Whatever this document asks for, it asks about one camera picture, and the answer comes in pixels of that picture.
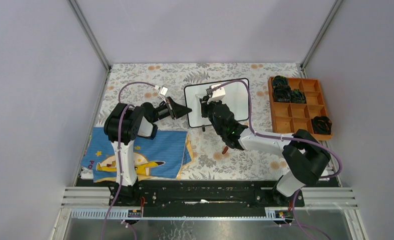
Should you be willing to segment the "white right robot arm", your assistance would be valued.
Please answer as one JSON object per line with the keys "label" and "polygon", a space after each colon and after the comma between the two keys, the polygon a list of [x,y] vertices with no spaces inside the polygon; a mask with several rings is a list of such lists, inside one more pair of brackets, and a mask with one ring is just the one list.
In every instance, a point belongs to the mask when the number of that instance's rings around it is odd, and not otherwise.
{"label": "white right robot arm", "polygon": [[278,180],[271,193],[276,205],[286,205],[299,189],[313,185],[321,178],[331,156],[308,131],[299,129],[290,134],[257,133],[239,123],[222,101],[209,101],[207,96],[199,101],[202,117],[211,122],[215,132],[229,148],[258,150],[285,159],[289,172]]}

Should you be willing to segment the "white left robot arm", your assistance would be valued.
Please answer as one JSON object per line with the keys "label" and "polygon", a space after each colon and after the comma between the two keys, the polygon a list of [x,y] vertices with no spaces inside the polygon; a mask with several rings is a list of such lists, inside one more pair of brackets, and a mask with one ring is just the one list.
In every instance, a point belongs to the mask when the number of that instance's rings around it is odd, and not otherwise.
{"label": "white left robot arm", "polygon": [[191,112],[191,108],[176,103],[171,97],[157,107],[149,102],[139,106],[118,103],[111,111],[103,130],[115,151],[116,183],[126,186],[120,196],[125,204],[135,205],[140,198],[139,191],[132,187],[138,179],[133,159],[135,139],[152,140],[157,134],[157,121],[167,117],[176,120]]}

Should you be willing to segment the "small whiteboard black frame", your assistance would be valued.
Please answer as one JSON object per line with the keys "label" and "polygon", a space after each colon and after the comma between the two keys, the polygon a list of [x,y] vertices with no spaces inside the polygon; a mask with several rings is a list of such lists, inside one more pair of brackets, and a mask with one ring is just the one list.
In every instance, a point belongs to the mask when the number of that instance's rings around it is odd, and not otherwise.
{"label": "small whiteboard black frame", "polygon": [[187,114],[190,128],[211,126],[208,118],[210,110],[207,105],[209,99],[207,89],[224,83],[228,83],[221,88],[225,92],[225,96],[219,99],[218,102],[227,105],[230,111],[234,113],[234,119],[238,122],[249,119],[249,94],[247,92],[249,80],[247,78],[240,78],[238,82],[233,82],[233,80],[229,79],[191,84],[184,87],[185,105],[192,110]]}

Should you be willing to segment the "dark red marker cap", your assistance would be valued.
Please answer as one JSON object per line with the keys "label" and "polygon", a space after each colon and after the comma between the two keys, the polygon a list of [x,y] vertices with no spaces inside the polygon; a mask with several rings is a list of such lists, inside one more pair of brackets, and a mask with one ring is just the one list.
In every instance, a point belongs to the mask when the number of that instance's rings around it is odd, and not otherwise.
{"label": "dark red marker cap", "polygon": [[222,150],[222,154],[225,155],[229,150],[229,147],[226,146],[223,150]]}

